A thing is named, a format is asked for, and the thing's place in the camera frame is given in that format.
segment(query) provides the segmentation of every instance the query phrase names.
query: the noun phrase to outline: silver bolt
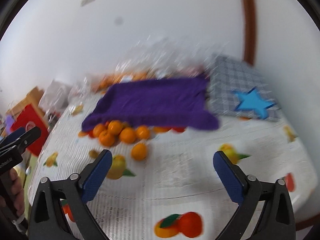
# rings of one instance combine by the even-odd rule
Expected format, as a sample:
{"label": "silver bolt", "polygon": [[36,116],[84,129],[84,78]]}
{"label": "silver bolt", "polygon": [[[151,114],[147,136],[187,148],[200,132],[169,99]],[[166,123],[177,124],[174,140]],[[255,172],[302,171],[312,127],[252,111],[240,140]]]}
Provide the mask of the silver bolt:
{"label": "silver bolt", "polygon": [[73,173],[73,174],[70,175],[70,179],[71,179],[71,180],[78,179],[78,177],[79,177],[79,174],[78,174],[78,173]]}
{"label": "silver bolt", "polygon": [[281,186],[284,186],[285,185],[285,182],[283,179],[278,179],[277,182],[281,185]]}
{"label": "silver bolt", "polygon": [[47,177],[43,177],[43,178],[41,178],[41,180],[40,180],[40,183],[46,183],[48,181],[48,178]]}
{"label": "silver bolt", "polygon": [[256,177],[255,176],[253,176],[253,175],[248,175],[248,180],[250,180],[250,181],[256,181]]}

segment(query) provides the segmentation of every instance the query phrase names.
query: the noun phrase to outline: white wall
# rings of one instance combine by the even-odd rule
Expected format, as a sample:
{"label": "white wall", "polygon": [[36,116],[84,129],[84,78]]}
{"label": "white wall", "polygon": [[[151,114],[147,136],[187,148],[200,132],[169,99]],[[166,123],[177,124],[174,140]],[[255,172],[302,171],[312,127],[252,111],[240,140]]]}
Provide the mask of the white wall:
{"label": "white wall", "polygon": [[[257,0],[256,67],[267,78],[320,178],[320,32],[297,0]],[[320,187],[296,214],[320,213]]]}
{"label": "white wall", "polygon": [[35,85],[113,69],[149,35],[228,43],[241,57],[243,28],[241,0],[29,0],[0,42],[0,113]]}

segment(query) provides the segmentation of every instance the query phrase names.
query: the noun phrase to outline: purple towel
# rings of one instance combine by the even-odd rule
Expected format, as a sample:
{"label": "purple towel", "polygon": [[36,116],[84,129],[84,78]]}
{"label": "purple towel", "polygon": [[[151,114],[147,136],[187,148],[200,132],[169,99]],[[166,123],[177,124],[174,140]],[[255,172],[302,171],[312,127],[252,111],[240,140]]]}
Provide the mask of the purple towel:
{"label": "purple towel", "polygon": [[82,122],[90,131],[110,120],[162,127],[191,126],[216,130],[218,119],[204,109],[207,80],[203,77],[145,80],[115,84]]}

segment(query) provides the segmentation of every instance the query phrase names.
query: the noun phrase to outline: star-shaped object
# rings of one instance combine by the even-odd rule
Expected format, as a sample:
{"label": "star-shaped object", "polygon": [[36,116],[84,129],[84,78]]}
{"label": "star-shaped object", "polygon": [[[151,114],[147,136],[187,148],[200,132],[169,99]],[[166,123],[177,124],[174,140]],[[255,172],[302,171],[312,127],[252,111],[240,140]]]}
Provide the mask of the star-shaped object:
{"label": "star-shaped object", "polygon": [[247,93],[234,91],[234,94],[240,100],[240,104],[236,107],[235,111],[253,110],[261,119],[266,119],[268,117],[267,109],[276,104],[261,98],[256,88],[251,89]]}

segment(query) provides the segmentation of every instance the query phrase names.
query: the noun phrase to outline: plaid fabric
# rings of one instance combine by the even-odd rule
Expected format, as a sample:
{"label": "plaid fabric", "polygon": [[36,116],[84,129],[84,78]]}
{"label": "plaid fabric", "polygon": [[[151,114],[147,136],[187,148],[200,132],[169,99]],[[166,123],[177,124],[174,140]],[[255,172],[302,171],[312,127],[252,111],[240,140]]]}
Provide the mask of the plaid fabric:
{"label": "plaid fabric", "polygon": [[[240,101],[234,91],[247,93],[253,88],[259,91],[262,99],[276,103],[272,91],[268,89],[268,85],[258,71],[250,68],[246,62],[218,56],[210,70],[209,109],[215,114],[259,119],[253,110],[236,111]],[[266,120],[278,121],[278,109],[277,105],[268,108]]]}

